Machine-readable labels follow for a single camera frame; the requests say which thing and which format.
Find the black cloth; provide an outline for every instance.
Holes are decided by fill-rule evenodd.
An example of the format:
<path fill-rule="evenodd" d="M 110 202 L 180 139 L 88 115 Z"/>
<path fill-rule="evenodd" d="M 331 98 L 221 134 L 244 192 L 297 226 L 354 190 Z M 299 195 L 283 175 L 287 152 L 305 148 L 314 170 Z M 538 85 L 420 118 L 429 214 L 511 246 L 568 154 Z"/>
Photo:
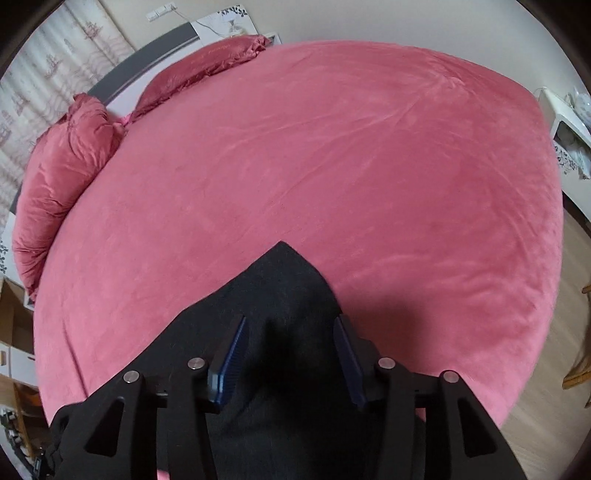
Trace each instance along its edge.
<path fill-rule="evenodd" d="M 363 478 L 376 425 L 349 399 L 332 333 L 340 307 L 319 272 L 285 243 L 180 313 L 91 399 L 100 401 L 129 370 L 147 377 L 186 366 L 215 348 L 239 313 L 249 320 L 248 354 L 232 400 L 207 419 L 220 480 Z M 158 416 L 162 470 L 166 414 Z"/>

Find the pink bedsheet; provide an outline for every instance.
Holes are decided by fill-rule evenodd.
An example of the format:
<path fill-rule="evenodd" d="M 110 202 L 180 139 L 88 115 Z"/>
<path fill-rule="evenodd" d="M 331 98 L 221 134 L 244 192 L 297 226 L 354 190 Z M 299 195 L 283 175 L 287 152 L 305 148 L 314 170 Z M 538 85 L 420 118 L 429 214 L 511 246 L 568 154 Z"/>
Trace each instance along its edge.
<path fill-rule="evenodd" d="M 46 413 L 285 240 L 383 354 L 459 371 L 502 423 L 547 334 L 561 223 L 513 81 L 392 44 L 273 47 L 131 125 L 66 218 L 35 311 Z"/>

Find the curtain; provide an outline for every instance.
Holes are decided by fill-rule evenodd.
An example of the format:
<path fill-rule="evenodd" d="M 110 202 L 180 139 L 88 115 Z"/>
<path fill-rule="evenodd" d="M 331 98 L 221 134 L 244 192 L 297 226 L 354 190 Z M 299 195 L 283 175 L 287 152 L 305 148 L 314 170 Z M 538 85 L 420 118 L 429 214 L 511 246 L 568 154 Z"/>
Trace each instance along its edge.
<path fill-rule="evenodd" d="M 98 0 L 66 0 L 0 79 L 0 231 L 37 138 L 134 52 Z"/>

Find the pink velvet bedding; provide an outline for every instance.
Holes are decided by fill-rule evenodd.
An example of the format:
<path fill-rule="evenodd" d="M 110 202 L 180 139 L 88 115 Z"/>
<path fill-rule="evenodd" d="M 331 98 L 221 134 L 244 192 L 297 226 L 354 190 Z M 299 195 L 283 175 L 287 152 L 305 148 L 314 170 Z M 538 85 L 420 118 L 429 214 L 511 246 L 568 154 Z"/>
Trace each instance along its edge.
<path fill-rule="evenodd" d="M 46 413 L 285 240 L 382 353 L 459 371 L 502 423 L 547 334 L 561 223 L 513 81 L 391 44 L 273 47 L 130 125 L 67 216 L 35 311 Z"/>

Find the screw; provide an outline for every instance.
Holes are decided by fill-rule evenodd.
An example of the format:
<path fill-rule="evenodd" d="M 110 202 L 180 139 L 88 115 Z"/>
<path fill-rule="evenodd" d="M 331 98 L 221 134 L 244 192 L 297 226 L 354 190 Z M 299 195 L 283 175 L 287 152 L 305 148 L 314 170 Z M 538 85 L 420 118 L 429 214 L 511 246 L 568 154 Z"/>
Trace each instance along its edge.
<path fill-rule="evenodd" d="M 390 357 L 383 356 L 378 360 L 378 366 L 384 370 L 392 370 L 396 366 L 396 362 Z"/>
<path fill-rule="evenodd" d="M 458 383 L 460 375 L 455 373 L 453 370 L 448 370 L 443 374 L 443 379 L 448 383 Z"/>
<path fill-rule="evenodd" d="M 137 373 L 135 370 L 131 370 L 123 376 L 123 380 L 125 380 L 126 383 L 133 383 L 133 382 L 137 381 L 138 379 L 139 379 L 139 373 Z"/>
<path fill-rule="evenodd" d="M 205 360 L 199 357 L 192 358 L 191 360 L 189 360 L 189 363 L 187 363 L 187 365 L 191 370 L 201 370 L 203 367 L 205 367 Z"/>

